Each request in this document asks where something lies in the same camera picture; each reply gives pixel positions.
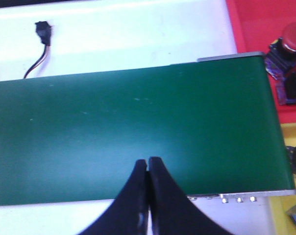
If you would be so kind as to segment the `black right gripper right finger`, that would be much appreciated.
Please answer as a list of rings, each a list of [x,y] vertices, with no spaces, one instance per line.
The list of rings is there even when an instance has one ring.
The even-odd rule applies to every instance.
[[[200,211],[168,172],[160,157],[149,159],[150,209],[155,235],[230,235]]]

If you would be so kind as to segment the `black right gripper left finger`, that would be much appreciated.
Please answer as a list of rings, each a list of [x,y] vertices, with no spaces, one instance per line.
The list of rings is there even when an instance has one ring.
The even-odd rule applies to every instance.
[[[148,230],[147,164],[137,160],[126,184],[102,215],[81,235],[146,235]]]

